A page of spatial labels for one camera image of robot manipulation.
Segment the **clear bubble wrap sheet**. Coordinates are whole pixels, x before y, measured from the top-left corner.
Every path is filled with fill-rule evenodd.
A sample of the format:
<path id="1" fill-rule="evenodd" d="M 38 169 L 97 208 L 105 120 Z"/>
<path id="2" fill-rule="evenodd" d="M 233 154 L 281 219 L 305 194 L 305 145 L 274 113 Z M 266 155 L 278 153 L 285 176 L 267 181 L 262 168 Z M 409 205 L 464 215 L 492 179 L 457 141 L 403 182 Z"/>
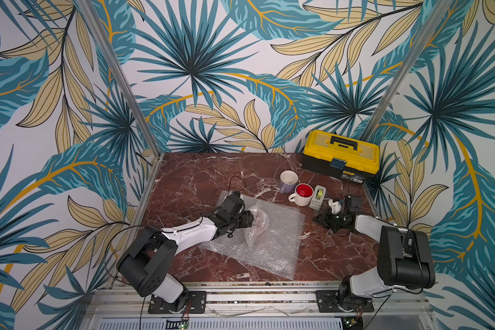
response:
<path id="1" fill-rule="evenodd" d="M 202 243 L 201 247 L 233 258 L 241 263 L 261 268 L 276 276 L 292 280 L 301 244 L 305 215 L 298 209 L 242 195 L 246 209 L 262 210 L 269 216 L 268 230 L 253 246 L 246 243 L 244 229 L 236 229 L 233 237 L 222 236 Z"/>

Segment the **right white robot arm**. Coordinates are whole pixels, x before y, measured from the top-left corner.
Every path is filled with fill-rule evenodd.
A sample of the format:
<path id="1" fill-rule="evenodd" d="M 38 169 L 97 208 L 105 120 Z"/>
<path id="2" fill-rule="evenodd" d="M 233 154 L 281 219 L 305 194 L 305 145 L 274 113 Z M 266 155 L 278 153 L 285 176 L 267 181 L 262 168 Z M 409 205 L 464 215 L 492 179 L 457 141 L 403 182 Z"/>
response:
<path id="1" fill-rule="evenodd" d="M 377 265 L 358 275 L 346 277 L 340 284 L 336 301 L 340 304 L 369 302 L 380 294 L 402 290 L 419 294 L 436 281 L 433 257 L 426 233 L 390 224 L 349 207 L 350 199 L 333 212 L 329 208 L 313 221 L 333 233 L 341 230 L 368 236 L 378 243 Z"/>

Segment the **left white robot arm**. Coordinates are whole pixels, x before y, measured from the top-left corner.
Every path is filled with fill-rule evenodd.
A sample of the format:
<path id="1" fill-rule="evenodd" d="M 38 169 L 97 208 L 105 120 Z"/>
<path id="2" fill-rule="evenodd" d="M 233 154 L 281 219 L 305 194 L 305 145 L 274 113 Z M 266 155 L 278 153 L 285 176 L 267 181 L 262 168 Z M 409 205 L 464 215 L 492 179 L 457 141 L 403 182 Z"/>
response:
<path id="1" fill-rule="evenodd" d="M 175 256 L 201 243 L 231 236 L 236 229 L 250 228 L 253 222 L 240 192 L 234 191 L 211 213 L 191 223 L 142 229 L 120 257 L 117 271 L 141 297 L 154 295 L 167 303 L 182 301 L 186 288 L 169 274 Z"/>

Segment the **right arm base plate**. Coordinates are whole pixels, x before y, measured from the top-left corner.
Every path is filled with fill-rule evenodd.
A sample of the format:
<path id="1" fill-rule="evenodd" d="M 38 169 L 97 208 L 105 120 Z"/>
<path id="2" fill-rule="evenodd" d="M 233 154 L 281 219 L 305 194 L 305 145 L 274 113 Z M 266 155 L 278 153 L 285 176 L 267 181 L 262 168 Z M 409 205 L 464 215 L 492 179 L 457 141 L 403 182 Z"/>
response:
<path id="1" fill-rule="evenodd" d="M 318 290 L 315 292 L 316 304 L 320 313 L 361 313 L 373 312 L 370 298 L 353 294 L 341 294 L 336 290 Z"/>

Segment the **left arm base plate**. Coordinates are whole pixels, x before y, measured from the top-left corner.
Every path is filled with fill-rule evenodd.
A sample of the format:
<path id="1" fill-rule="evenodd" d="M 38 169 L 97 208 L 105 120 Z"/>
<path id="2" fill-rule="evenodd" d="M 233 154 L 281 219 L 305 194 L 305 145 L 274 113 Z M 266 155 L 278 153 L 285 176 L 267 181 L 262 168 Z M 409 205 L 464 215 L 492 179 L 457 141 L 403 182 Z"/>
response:
<path id="1" fill-rule="evenodd" d="M 204 314 L 206 310 L 207 292 L 184 290 L 174 302 L 166 302 L 156 296 L 151 297 L 149 314 Z"/>

